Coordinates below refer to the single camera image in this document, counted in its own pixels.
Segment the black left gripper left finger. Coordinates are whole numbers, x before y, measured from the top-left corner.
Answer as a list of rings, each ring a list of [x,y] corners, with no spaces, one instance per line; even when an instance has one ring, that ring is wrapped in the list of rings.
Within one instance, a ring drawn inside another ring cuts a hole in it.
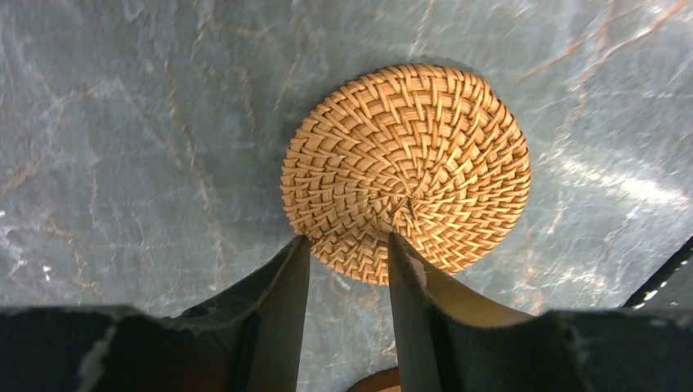
[[[211,378],[204,389],[294,391],[311,243],[294,237],[270,261],[174,320],[192,332]]]

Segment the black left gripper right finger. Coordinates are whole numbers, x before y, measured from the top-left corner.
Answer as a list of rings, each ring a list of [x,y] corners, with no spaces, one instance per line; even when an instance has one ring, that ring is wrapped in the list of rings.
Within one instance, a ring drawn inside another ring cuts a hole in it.
[[[387,240],[387,270],[403,391],[464,391],[455,332],[477,332],[530,320],[436,268],[400,234]]]

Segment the brown wooden coaster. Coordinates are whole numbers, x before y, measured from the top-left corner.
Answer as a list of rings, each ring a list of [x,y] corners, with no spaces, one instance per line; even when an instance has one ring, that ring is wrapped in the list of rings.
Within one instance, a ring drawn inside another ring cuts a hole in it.
[[[393,367],[367,376],[347,392],[401,392],[399,368]]]

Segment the woven rattan coaster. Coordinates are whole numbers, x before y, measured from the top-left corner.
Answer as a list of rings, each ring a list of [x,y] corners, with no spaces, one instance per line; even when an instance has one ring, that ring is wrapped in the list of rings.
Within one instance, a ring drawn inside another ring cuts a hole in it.
[[[304,118],[279,187],[319,261],[386,285],[390,234],[456,274],[506,238],[530,183],[525,136],[482,77],[399,65],[348,82]]]

